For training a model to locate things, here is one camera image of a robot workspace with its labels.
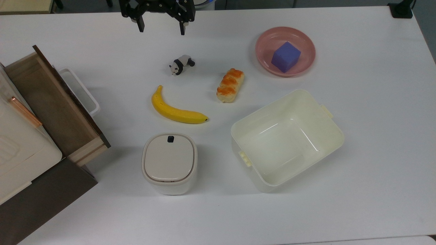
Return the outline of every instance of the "panda figurine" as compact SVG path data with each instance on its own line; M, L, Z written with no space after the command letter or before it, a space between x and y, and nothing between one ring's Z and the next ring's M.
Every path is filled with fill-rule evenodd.
M171 73L173 74L173 76L180 75L180 73L182 73L183 71L183 67L188 65L192 67L195 65L195 62L191 59L189 55L184 54L177 60L174 60L173 65L170 65Z

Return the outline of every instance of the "purple sponge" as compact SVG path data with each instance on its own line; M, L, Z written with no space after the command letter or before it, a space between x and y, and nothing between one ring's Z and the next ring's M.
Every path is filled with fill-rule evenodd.
M274 52L271 64L275 65L279 70L285 73L297 63L300 54L300 50L289 42L286 42Z

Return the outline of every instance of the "pink bowl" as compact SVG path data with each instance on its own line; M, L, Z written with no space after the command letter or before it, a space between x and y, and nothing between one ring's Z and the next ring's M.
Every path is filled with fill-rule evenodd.
M271 64L274 52L285 42L290 42L301 51L298 62L286 73ZM271 28L257 39L256 56L259 63L269 72L283 77L298 75L307 70L315 60L315 45L303 32L291 27Z

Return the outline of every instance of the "open drawer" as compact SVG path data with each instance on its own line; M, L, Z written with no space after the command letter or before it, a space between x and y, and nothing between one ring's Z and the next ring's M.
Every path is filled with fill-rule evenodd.
M63 156L82 166L110 144L58 72L33 48L34 53L4 70Z

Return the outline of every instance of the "banana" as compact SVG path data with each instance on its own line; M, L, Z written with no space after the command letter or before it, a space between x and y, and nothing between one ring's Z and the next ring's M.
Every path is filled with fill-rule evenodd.
M159 114L173 121L199 124L209 120L207 116L199 112L180 110L169 106L162 98L162 85L157 87L156 92L154 92L153 96L151 97L151 103L156 111L159 112Z

